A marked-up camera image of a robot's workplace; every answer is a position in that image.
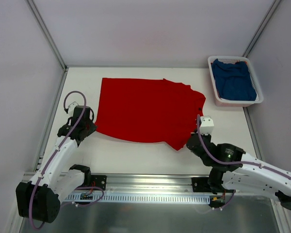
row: blue cloth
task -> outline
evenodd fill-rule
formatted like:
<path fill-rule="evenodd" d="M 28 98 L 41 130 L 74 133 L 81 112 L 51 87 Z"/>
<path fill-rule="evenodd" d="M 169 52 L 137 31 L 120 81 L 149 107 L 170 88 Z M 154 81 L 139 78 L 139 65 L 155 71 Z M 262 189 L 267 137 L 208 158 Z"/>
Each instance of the blue cloth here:
<path fill-rule="evenodd" d="M 256 100 L 257 93 L 252 87 L 250 73 L 245 62 L 225 64 L 216 59 L 211 67 L 220 98 L 243 101 Z"/>

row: white wall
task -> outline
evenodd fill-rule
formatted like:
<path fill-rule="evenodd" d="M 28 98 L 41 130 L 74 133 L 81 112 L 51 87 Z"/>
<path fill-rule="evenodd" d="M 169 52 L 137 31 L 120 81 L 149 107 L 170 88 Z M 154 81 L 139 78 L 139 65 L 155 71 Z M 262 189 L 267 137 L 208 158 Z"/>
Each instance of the white wall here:
<path fill-rule="evenodd" d="M 273 0 L 35 0 L 68 65 L 207 67 L 242 55 Z"/>
<path fill-rule="evenodd" d="M 61 73 L 25 0 L 0 0 L 0 233 L 35 159 Z"/>
<path fill-rule="evenodd" d="M 249 108 L 262 153 L 291 171 L 291 0 L 281 3 L 249 58 L 265 98 Z"/>

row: white laundry basket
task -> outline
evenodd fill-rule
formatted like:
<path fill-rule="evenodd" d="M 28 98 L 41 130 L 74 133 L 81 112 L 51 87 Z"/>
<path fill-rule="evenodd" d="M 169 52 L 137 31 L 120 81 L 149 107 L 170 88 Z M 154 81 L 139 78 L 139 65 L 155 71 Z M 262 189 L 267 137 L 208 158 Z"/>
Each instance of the white laundry basket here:
<path fill-rule="evenodd" d="M 221 99 L 218 95 L 217 88 L 215 86 L 215 79 L 213 76 L 211 64 L 218 59 L 220 62 L 223 63 L 233 63 L 235 64 L 236 62 L 246 62 L 248 66 L 248 70 L 250 73 L 250 78 L 251 78 L 251 84 L 253 88 L 255 89 L 257 93 L 257 98 L 255 101 L 240 101 L 240 100 L 225 100 Z M 258 83 L 257 76 L 253 70 L 253 67 L 249 61 L 248 58 L 245 57 L 235 57 L 235 56 L 211 56 L 208 58 L 208 65 L 209 65 L 209 70 L 210 70 L 210 75 L 211 75 L 211 82 L 212 82 L 212 88 L 213 88 L 213 93 L 214 93 L 214 100 L 215 100 L 215 105 L 217 106 L 224 106 L 224 107 L 248 107 L 251 104 L 254 103 L 261 103 L 263 101 L 263 95 L 261 91 L 261 87 Z"/>

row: red cloth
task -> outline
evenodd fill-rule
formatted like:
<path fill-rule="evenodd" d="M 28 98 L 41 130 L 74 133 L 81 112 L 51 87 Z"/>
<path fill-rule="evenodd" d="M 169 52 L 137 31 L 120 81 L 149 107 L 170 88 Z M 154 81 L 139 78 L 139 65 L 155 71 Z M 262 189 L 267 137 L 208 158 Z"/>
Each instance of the red cloth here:
<path fill-rule="evenodd" d="M 189 85 L 166 79 L 103 78 L 97 131 L 132 142 L 166 142 L 181 149 L 203 115 L 206 98 Z"/>

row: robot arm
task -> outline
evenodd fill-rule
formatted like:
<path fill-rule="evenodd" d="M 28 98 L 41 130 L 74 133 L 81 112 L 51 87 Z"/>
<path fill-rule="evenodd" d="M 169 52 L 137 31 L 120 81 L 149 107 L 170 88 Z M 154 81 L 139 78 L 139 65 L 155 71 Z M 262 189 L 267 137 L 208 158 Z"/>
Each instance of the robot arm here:
<path fill-rule="evenodd" d="M 253 192 L 279 201 L 291 210 L 291 172 L 261 161 L 234 145 L 210 142 L 214 124 L 209 116 L 202 116 L 198 124 L 206 148 L 215 159 L 223 162 L 209 157 L 198 134 L 192 134 L 187 148 L 200 157 L 204 165 L 212 167 L 208 185 L 213 193 L 225 190 Z"/>
<path fill-rule="evenodd" d="M 68 122 L 59 129 L 57 134 L 58 138 L 51 152 L 53 154 L 55 151 L 58 151 L 56 156 L 53 159 L 49 156 L 48 160 L 40 167 L 28 183 L 21 182 L 17 186 L 16 198 L 20 216 L 29 217 L 30 198 L 33 188 L 39 179 L 40 182 L 32 205 L 32 218 L 48 223 L 52 223 L 55 220 L 59 213 L 61 203 L 73 190 L 79 186 L 90 185 L 91 170 L 89 167 L 82 165 L 72 166 L 68 173 L 59 180 L 64 166 L 80 145 L 81 141 L 96 130 L 96 126 L 93 123 L 94 115 L 90 119 L 90 113 L 93 111 L 90 107 L 86 107 L 81 120 L 59 148 L 59 145 L 72 126 L 77 122 L 82 110 L 83 106 L 76 106 L 73 117 L 70 117 Z"/>

